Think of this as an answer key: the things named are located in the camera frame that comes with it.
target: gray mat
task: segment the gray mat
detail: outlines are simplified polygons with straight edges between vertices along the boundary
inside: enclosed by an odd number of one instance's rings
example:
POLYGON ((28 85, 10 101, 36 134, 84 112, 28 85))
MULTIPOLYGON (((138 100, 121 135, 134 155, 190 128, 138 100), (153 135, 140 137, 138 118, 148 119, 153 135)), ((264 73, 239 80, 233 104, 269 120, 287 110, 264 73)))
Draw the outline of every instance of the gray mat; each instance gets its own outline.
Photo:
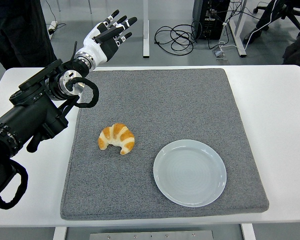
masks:
MULTIPOLYGON (((100 71, 88 78, 100 97, 81 109, 61 200, 65 220, 121 220, 260 213, 269 207, 226 73, 219 68, 100 71), (102 129, 124 123, 135 146, 101 151, 102 129), (192 139, 224 161, 221 196, 203 207, 185 207, 158 189, 153 164, 167 144, 192 139)), ((82 100, 92 93, 85 90, 82 100)))

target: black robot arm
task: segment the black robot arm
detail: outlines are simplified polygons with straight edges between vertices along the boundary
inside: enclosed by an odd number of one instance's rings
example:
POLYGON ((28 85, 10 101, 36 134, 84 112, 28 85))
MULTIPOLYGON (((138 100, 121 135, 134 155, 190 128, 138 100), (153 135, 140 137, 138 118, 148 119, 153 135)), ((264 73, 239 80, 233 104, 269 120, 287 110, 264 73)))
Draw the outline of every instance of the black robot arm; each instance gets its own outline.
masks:
POLYGON ((99 90, 85 77, 113 57, 132 35, 122 33, 137 21, 136 17, 127 20, 124 16, 110 24, 118 13, 116 10, 97 24, 70 61, 58 59, 22 83, 10 97, 13 108, 0 117, 0 193, 16 174, 21 175, 21 184, 11 202, 0 197, 0 208, 15 206, 27 189, 27 171, 11 160, 24 144, 31 139, 26 149, 35 152, 41 141, 54 138, 68 126, 66 115, 73 106, 92 108, 97 104, 99 90), (85 85, 92 89, 93 98, 91 102, 78 103, 85 85), (64 103, 56 107, 52 100, 64 103))

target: computer tower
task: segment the computer tower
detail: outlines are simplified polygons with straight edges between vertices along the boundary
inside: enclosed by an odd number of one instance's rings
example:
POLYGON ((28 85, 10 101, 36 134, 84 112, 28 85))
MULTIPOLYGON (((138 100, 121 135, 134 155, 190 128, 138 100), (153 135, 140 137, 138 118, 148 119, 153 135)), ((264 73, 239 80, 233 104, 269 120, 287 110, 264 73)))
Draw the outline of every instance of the computer tower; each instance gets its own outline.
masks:
POLYGON ((197 38, 220 39, 229 4, 230 0, 194 0, 192 17, 197 38))

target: metal panel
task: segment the metal panel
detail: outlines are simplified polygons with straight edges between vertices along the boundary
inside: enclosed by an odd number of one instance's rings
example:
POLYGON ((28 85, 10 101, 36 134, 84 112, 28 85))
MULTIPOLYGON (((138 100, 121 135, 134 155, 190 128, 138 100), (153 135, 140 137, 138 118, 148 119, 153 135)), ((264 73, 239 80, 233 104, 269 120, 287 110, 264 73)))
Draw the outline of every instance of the metal panel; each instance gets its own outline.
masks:
POLYGON ((213 240, 212 231, 91 233, 89 240, 213 240))

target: ceramic plate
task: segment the ceramic plate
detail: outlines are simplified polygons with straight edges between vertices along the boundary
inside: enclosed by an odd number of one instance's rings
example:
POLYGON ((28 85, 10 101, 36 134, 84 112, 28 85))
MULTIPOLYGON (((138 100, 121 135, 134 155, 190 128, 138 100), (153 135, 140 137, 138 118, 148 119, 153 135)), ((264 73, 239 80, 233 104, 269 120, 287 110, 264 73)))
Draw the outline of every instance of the ceramic plate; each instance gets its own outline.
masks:
POLYGON ((221 157, 195 140, 169 143, 157 154, 154 180, 168 199, 185 207, 202 207, 215 201, 226 186, 227 173, 221 157))

